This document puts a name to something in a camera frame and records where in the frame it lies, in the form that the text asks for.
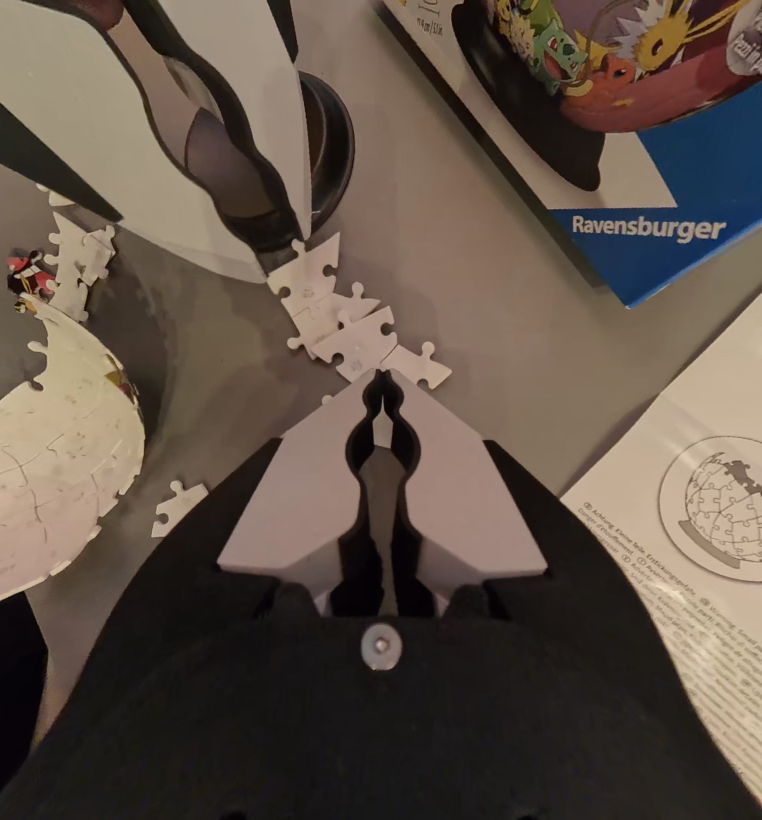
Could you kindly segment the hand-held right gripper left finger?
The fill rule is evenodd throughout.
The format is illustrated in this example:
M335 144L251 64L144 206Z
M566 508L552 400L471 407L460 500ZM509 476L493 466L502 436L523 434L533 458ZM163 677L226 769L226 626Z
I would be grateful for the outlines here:
M226 571L303 585L320 611L374 616L384 597L359 472L383 377L372 370L286 432L220 556Z

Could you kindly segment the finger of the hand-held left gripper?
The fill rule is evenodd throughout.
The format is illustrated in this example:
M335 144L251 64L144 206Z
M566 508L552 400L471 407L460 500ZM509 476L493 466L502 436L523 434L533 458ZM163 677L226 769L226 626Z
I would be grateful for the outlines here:
M311 172L301 82L267 2L126 2L154 49L190 70L228 137L257 167L292 226L311 234Z
M0 163L210 272L264 280L260 255L184 168L191 101L126 2L0 2ZM288 3L269 3L293 64Z

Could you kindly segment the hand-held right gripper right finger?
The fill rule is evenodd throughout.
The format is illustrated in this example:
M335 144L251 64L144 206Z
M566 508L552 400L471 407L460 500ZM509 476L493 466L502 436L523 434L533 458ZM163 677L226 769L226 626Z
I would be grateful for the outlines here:
M484 439L396 370L386 372L391 451L405 473L391 566L397 613L434 617L462 586L538 577L548 563Z

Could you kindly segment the white puzzle piece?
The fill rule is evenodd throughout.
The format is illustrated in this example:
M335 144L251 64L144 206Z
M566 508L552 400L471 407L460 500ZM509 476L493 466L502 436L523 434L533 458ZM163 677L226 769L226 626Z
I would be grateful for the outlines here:
M379 368L398 344L396 332L382 332L385 325L393 325L395 322L389 306L356 322L350 319L346 310L341 310L337 313L337 321L342 326L341 329L316 343L312 350L316 357L327 364L332 363L334 356L340 355L342 361L336 366L336 370L349 382Z
M166 537L209 494L203 484L185 488L180 480L171 481L170 490L171 497L156 506L150 531L153 539Z
M324 269L338 266L341 234L336 233L317 247L307 250L304 242L293 240L294 259L271 272L267 285L275 295L284 290L288 294L281 302L290 317L295 317L335 290L336 276L326 275Z
M350 297L328 293L292 318L298 334L288 339L286 346L291 350L304 348L314 360L317 358L314 346L340 330L337 318L340 312L346 312L351 322L357 322L372 313L379 304L379 299L364 297L364 286L360 282L352 285Z
M430 341L422 344L420 354L397 344L381 361L379 368L383 371L396 370L414 384L425 381L430 390L435 390L452 374L452 370L446 365L434 362L434 353L435 345Z

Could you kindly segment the black round ball stand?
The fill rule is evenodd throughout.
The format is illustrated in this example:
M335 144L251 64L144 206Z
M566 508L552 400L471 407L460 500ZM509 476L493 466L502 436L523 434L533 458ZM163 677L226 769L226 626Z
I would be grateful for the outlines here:
M233 233L255 252L273 252L322 227L355 159L352 121L334 90L287 56L269 56L265 67L249 59L240 70L225 66L225 83L202 60L164 63L191 101L201 82L219 108L200 106L184 140L184 168Z

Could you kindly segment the partly built puzzle ball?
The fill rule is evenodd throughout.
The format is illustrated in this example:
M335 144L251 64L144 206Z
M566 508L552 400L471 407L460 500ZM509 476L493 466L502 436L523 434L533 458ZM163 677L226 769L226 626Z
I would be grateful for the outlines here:
M0 602L67 568L140 473L145 428L120 360L85 326L89 288L108 275L112 225L86 231L53 213L56 254L9 261L16 307L47 343L45 369L0 399Z

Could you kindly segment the colourful puzzle box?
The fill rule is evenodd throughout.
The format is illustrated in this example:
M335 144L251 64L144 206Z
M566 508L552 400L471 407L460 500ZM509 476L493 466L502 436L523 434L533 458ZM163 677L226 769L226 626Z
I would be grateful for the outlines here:
M582 274L625 306L762 226L762 1L376 9Z

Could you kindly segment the white instruction sheet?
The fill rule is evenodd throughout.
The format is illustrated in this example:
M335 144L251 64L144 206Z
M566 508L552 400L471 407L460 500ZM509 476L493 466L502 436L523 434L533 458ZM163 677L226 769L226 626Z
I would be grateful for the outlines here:
M762 292L561 501L636 588L762 806Z

